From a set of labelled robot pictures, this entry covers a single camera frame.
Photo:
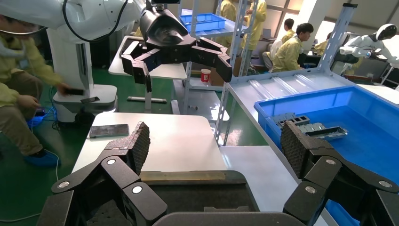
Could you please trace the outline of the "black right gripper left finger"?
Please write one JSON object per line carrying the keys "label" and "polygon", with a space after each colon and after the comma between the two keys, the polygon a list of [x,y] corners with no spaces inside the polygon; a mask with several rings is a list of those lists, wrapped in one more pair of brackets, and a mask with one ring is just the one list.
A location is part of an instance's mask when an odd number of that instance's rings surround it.
{"label": "black right gripper left finger", "polygon": [[127,137],[110,141],[90,164],[58,180],[46,199],[39,226],[84,226],[94,211],[113,200],[131,226],[151,226],[167,204],[140,178],[150,130],[139,122]]}

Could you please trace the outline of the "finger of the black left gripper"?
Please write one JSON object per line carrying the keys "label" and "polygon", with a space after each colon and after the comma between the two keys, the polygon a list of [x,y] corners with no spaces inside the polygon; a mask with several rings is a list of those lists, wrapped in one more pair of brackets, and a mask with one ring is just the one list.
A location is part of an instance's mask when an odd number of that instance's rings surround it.
{"label": "finger of the black left gripper", "polygon": [[227,47],[201,37],[191,46],[190,61],[215,68],[223,81],[228,83],[232,79],[233,68],[226,52]]}
{"label": "finger of the black left gripper", "polygon": [[127,40],[121,46],[120,57],[124,72],[132,75],[136,84],[143,84],[147,93],[152,92],[150,72],[161,65],[160,51],[166,43],[155,40]]}

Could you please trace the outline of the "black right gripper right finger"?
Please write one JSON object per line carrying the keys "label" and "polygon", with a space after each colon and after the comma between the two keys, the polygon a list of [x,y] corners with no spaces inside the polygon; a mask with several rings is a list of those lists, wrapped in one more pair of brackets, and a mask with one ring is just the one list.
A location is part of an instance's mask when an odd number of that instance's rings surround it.
{"label": "black right gripper right finger", "polygon": [[362,226],[399,223],[399,187],[393,181],[343,158],[329,142],[284,123],[282,152],[301,180],[283,211],[302,225],[316,223],[327,201],[334,201]]}

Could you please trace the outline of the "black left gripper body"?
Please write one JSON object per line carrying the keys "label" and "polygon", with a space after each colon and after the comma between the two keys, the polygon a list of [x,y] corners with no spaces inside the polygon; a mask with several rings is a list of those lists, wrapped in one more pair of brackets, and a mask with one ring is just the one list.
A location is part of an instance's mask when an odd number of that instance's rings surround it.
{"label": "black left gripper body", "polygon": [[140,29],[147,49],[155,50],[161,63],[182,63],[190,60],[196,39],[168,10],[146,9],[140,18]]}

